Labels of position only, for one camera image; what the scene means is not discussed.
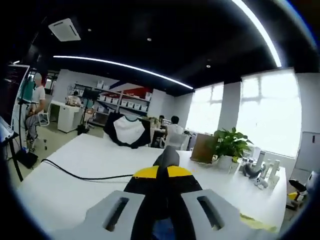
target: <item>led light strip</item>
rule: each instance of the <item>led light strip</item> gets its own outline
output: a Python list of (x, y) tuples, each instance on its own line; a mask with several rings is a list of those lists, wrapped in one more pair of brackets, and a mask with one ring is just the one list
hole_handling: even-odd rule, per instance
[(90, 61), (102, 62), (102, 63), (106, 63), (106, 64), (114, 64), (114, 65), (130, 68), (130, 69), (139, 70), (141, 72), (144, 72), (144, 73), (147, 73), (147, 74), (151, 74), (151, 75), (157, 76), (159, 78), (163, 78), (163, 79), (169, 80), (169, 81), (174, 82), (176, 84), (182, 85), (182, 86), (184, 86), (184, 87), (186, 87), (188, 89), (194, 89), (193, 87), (191, 87), (189, 85), (186, 85), (186, 84), (184, 84), (182, 82), (179, 82), (179, 81), (174, 80), (172, 78), (169, 78), (167, 76), (163, 76), (163, 75), (160, 75), (160, 74), (152, 72), (152, 71), (144, 70), (142, 68), (138, 68), (138, 67), (135, 67), (135, 66), (122, 64), (122, 63), (119, 63), (119, 62), (107, 61), (107, 60), (102, 60), (102, 59), (97, 59), (97, 58), (90, 58), (90, 57), (82, 57), (82, 56), (57, 56), (56, 55), (56, 56), (53, 56), (53, 57), (54, 58), (60, 58), (60, 59), (82, 59), (82, 60), (90, 60)]
[(242, 0), (231, 0), (232, 2), (234, 2), (247, 16), (248, 18), (251, 20), (251, 22), (255, 25), (255, 27), (258, 29), (258, 31), (260, 32), (260, 34), (262, 35), (265, 43), (267, 44), (272, 57), (274, 59), (274, 62), (276, 64), (276, 66), (278, 68), (282, 67), (279, 55), (277, 53), (277, 50), (275, 48), (274, 43), (271, 41), (270, 36), (268, 35), (266, 29), (264, 28), (264, 26), (261, 24), (261, 22), (259, 21), (259, 19), (256, 17), (256, 15), (251, 11), (251, 9), (242, 1)]

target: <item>black ceiling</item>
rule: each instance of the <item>black ceiling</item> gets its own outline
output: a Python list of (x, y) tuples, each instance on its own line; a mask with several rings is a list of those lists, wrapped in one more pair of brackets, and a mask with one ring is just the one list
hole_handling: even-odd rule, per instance
[[(165, 75), (194, 88), (222, 81), (237, 82), (242, 75), (276, 67), (258, 30), (231, 0), (100, 2), (92, 0), (53, 8), (33, 44), (48, 56), (114, 61)], [(284, 67), (294, 67), (298, 72), (319, 70), (317, 52), (274, 1), (244, 2), (269, 33)], [(296, 2), (295, 7), (299, 7), (299, 1)], [(80, 41), (60, 42), (49, 30), (49, 24), (65, 18), (76, 19)], [(191, 91), (168, 80), (112, 64), (61, 58), (53, 58), (48, 64), (50, 69), (108, 77), (173, 96)]]

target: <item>white flower pot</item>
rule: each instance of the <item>white flower pot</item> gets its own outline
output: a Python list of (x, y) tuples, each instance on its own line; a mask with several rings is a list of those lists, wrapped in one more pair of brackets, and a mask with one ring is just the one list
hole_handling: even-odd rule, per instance
[(228, 171), (232, 163), (232, 156), (221, 156), (218, 159), (217, 167), (221, 170)]

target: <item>white box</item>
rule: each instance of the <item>white box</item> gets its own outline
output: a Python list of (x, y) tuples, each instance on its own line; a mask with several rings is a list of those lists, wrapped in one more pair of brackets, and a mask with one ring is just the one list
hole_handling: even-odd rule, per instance
[(145, 112), (146, 112), (147, 109), (148, 109), (148, 106), (142, 106), (142, 105), (141, 105), (141, 111), (145, 111)]
[(118, 104), (118, 98), (112, 98), (111, 103)]
[(99, 100), (100, 101), (105, 101), (106, 100), (106, 96), (105, 95), (99, 95)]
[(106, 102), (106, 103), (111, 103), (111, 100), (112, 100), (111, 97), (109, 97), (109, 96), (106, 96), (106, 97), (105, 97), (105, 102)]
[(128, 101), (128, 108), (132, 108), (133, 109), (134, 105), (135, 105), (134, 102)]
[(134, 104), (134, 109), (140, 110), (141, 104), (135, 103)]
[(145, 94), (145, 100), (150, 101), (150, 100), (151, 100), (151, 97), (152, 97), (152, 93), (151, 93), (151, 92), (147, 92), (147, 93)]
[(127, 106), (128, 101), (126, 100), (121, 100), (121, 106), (126, 107)]
[(96, 87), (97, 87), (98, 89), (102, 89), (102, 88), (104, 87), (104, 81), (103, 81), (103, 80), (99, 80), (98, 83), (97, 83), (97, 85), (96, 85)]
[(98, 112), (103, 113), (105, 108), (103, 106), (98, 106)]

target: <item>seated person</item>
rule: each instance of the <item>seated person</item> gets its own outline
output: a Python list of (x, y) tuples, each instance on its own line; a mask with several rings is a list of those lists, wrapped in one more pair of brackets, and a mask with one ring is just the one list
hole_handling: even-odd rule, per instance
[(158, 128), (161, 128), (161, 124), (162, 124), (163, 119), (165, 119), (165, 116), (160, 115), (159, 116), (159, 122), (158, 122)]
[(73, 106), (73, 107), (80, 107), (81, 106), (81, 100), (78, 97), (79, 93), (78, 91), (74, 91), (73, 95), (68, 96), (66, 98), (66, 103), (69, 106)]
[(165, 136), (173, 134), (173, 133), (174, 134), (183, 134), (184, 128), (182, 126), (179, 126), (178, 123), (179, 123), (179, 117), (172, 116), (171, 117), (171, 124), (166, 126)]
[(25, 126), (28, 130), (26, 138), (30, 143), (33, 143), (33, 141), (38, 137), (36, 129), (36, 126), (40, 126), (38, 114), (44, 112), (46, 104), (45, 87), (42, 83), (42, 76), (38, 72), (34, 75), (34, 83), (36, 85), (36, 89), (33, 91), (32, 104), (27, 110), (27, 116), (25, 118)]

